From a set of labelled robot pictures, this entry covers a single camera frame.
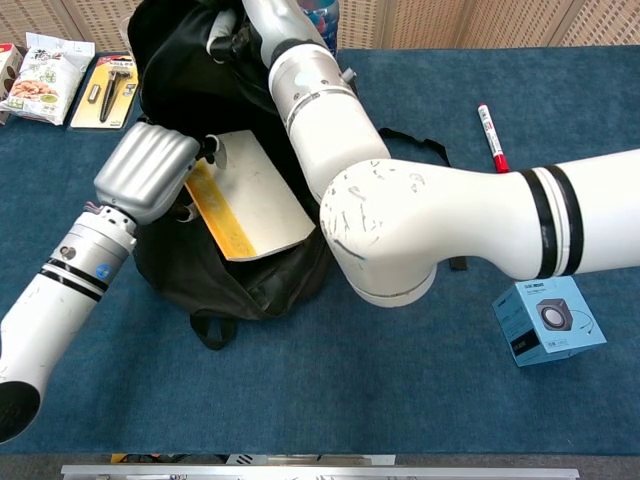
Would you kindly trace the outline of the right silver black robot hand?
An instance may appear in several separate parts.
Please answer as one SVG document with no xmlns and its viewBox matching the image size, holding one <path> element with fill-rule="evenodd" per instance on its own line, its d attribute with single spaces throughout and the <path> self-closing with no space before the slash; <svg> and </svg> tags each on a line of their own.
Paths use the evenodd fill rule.
<svg viewBox="0 0 640 480">
<path fill-rule="evenodd" d="M 300 44 L 328 47 L 296 1 L 227 1 L 217 13 L 206 52 L 217 62 L 238 57 L 238 44 L 270 68 L 286 50 Z"/>
</svg>

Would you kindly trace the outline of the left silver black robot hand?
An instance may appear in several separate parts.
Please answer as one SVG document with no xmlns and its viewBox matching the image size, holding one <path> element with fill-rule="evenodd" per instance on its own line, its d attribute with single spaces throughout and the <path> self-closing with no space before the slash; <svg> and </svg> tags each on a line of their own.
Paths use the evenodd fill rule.
<svg viewBox="0 0 640 480">
<path fill-rule="evenodd" d="M 120 140 L 94 179 L 100 204 L 137 225 L 162 217 L 174 204 L 196 162 L 227 165 L 220 137 L 198 140 L 179 131 L 143 121 Z"/>
</svg>

